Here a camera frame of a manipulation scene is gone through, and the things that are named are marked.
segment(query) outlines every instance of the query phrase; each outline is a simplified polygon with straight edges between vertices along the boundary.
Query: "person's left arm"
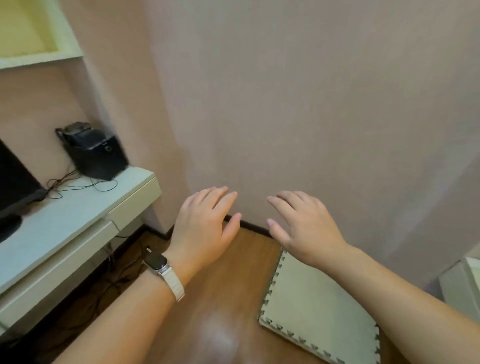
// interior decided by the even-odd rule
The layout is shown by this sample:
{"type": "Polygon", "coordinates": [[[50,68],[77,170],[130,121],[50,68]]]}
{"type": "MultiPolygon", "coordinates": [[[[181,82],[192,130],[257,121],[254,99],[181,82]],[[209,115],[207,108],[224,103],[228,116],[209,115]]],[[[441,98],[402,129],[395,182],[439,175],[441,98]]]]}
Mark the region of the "person's left arm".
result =
{"type": "MultiPolygon", "coordinates": [[[[170,247],[163,255],[183,286],[223,254],[240,228],[240,213],[222,228],[237,198],[236,192],[222,198],[226,191],[227,187],[202,190],[188,197],[180,209],[170,247]]],[[[169,286],[145,271],[54,363],[141,363],[174,302],[169,286]]]]}

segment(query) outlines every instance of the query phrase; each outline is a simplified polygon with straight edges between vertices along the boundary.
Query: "white drawer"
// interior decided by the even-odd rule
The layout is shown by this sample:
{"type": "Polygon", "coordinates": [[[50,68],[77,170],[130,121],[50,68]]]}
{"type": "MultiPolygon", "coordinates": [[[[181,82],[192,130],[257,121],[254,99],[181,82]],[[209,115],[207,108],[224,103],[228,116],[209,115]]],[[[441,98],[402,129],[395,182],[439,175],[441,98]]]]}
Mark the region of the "white drawer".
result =
{"type": "Polygon", "coordinates": [[[100,220],[32,270],[0,296],[0,322],[11,327],[118,232],[100,220]]]}
{"type": "Polygon", "coordinates": [[[480,260],[462,259],[439,281],[445,303],[480,323],[480,260]]]}
{"type": "Polygon", "coordinates": [[[108,212],[105,218],[112,221],[119,230],[122,230],[161,194],[162,190],[160,190],[158,181],[153,178],[108,212]]]}

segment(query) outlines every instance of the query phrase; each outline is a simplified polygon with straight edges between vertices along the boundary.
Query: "black speaker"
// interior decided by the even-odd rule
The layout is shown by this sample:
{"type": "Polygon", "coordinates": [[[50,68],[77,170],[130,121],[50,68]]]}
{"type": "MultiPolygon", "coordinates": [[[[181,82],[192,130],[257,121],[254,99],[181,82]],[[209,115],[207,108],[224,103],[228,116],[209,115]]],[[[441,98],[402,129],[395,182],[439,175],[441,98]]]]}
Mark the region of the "black speaker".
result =
{"type": "Polygon", "coordinates": [[[112,180],[128,166],[115,136],[106,137],[87,122],[74,122],[55,133],[78,171],[99,180],[112,180]]]}

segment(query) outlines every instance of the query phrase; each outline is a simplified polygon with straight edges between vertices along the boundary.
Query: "person's right arm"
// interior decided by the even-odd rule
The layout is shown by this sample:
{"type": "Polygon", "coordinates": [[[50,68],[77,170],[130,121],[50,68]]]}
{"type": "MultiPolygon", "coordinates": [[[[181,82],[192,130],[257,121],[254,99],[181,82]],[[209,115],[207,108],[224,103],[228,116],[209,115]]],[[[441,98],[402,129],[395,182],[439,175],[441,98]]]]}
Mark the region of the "person's right arm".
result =
{"type": "Polygon", "coordinates": [[[337,281],[412,364],[480,363],[480,324],[348,245],[320,200],[299,191],[267,200],[290,227],[269,219],[270,234],[337,281]]]}

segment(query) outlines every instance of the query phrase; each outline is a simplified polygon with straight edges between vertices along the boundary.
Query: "wooden floor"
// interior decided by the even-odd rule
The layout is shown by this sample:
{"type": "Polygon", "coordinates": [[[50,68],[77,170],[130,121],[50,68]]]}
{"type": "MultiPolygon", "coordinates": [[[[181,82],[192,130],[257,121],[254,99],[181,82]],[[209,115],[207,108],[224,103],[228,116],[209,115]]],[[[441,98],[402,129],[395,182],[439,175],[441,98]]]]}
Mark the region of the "wooden floor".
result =
{"type": "MultiPolygon", "coordinates": [[[[35,349],[39,363],[53,360],[87,326],[82,323],[92,317],[100,295],[103,294],[97,313],[108,307],[119,294],[111,287],[111,281],[147,245],[165,250],[168,242],[144,233],[116,262],[115,269],[106,273],[38,340],[35,349]]],[[[279,252],[280,246],[274,240],[241,229],[227,252],[190,282],[185,298],[166,318],[145,363],[324,363],[261,327],[257,321],[279,252]]],[[[141,259],[125,270],[122,277],[136,276],[140,263],[141,259]]],[[[119,291],[128,285],[123,284],[119,291]]],[[[384,335],[381,357],[383,364],[406,363],[384,335]]]]}

